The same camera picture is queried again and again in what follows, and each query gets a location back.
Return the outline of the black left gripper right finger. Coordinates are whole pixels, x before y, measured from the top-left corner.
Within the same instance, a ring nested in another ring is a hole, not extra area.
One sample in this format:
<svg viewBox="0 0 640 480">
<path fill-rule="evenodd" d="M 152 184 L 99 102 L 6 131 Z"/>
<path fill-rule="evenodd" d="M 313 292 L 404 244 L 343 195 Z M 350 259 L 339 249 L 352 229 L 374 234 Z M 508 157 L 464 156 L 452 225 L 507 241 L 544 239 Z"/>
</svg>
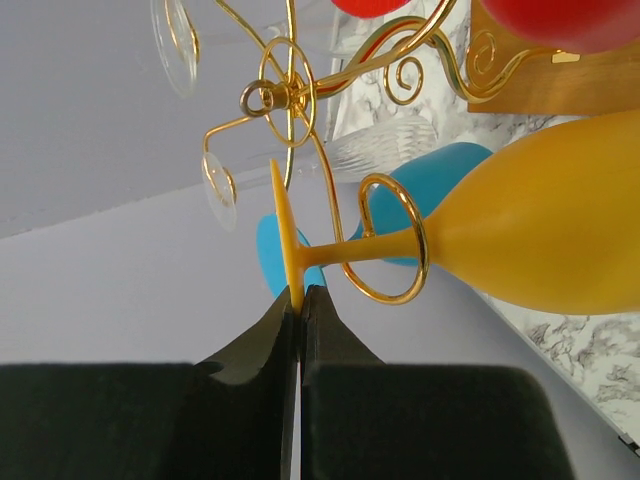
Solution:
<svg viewBox="0 0 640 480">
<path fill-rule="evenodd" d="M 305 479 L 567 479 L 547 396 L 527 372 L 387 364 L 312 286 L 301 316 Z"/>
</svg>

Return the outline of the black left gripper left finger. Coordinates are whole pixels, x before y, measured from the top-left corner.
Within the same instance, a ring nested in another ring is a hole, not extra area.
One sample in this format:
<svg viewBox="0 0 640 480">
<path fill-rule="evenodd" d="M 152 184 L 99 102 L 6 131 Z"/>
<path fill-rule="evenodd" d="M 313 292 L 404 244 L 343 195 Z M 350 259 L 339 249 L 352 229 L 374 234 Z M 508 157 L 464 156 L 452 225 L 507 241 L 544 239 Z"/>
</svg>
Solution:
<svg viewBox="0 0 640 480">
<path fill-rule="evenodd" d="M 286 479 L 296 360 L 290 296 L 195 363 L 1 369 L 5 479 Z"/>
</svg>

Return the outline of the ribbed clear wine glass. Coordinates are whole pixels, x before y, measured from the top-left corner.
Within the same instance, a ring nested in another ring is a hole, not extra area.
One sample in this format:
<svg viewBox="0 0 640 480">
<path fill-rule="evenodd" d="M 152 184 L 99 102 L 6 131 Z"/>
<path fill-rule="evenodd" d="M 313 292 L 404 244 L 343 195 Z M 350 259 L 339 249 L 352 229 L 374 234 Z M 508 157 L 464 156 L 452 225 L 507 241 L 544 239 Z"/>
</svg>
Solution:
<svg viewBox="0 0 640 480">
<path fill-rule="evenodd" d="M 337 183 L 357 183 L 371 173 L 389 174 L 402 164 L 434 149 L 437 133 L 421 116 L 391 119 L 344 135 L 324 145 Z M 202 178 L 210 207 L 221 227 L 231 232 L 237 223 L 237 201 L 243 190 L 271 182 L 269 161 L 286 168 L 286 151 L 259 153 L 223 164 L 214 154 L 201 161 Z"/>
</svg>

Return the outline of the yellow plastic goblet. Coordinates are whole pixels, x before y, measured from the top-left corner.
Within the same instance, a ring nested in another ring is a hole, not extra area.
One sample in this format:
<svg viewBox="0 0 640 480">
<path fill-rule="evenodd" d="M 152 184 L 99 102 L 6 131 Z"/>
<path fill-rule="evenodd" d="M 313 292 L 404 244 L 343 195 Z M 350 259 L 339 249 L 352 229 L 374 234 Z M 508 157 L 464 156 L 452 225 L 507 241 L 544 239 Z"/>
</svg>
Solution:
<svg viewBox="0 0 640 480">
<path fill-rule="evenodd" d="M 569 315 L 634 312 L 639 307 L 639 114 L 606 114 L 552 126 L 484 160 L 428 216 L 391 177 L 408 228 L 305 247 L 299 243 L 278 168 L 272 188 L 291 304 L 300 311 L 304 274 L 338 264 L 414 257 L 415 280 L 398 295 L 352 283 L 384 304 L 412 300 L 431 265 L 499 300 Z"/>
</svg>

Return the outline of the smooth clear wine glass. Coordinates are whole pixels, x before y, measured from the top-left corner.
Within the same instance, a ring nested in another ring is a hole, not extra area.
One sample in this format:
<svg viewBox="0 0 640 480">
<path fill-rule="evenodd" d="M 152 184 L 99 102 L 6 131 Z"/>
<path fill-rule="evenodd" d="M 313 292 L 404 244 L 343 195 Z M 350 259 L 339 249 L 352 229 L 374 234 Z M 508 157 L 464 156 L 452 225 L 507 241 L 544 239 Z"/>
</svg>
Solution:
<svg viewBox="0 0 640 480">
<path fill-rule="evenodd" d="M 151 19 L 157 50 L 174 91 L 190 96 L 196 85 L 198 64 L 204 46 L 249 43 L 241 27 L 206 30 L 191 20 L 184 1 L 152 1 Z M 346 38 L 352 18 L 330 1 L 305 1 L 297 13 L 297 41 L 303 49 L 330 58 L 348 59 L 357 50 Z"/>
</svg>

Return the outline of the red plastic goblet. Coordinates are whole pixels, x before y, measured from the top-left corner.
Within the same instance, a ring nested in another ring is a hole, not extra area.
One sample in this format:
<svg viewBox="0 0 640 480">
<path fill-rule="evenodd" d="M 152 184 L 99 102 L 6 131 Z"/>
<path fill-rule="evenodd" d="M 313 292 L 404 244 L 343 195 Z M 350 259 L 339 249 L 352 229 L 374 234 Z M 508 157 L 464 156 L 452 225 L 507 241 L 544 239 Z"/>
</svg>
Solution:
<svg viewBox="0 0 640 480">
<path fill-rule="evenodd" d="M 601 53 L 639 38 L 637 1 L 483 1 L 481 6 L 511 34 L 570 53 Z"/>
</svg>

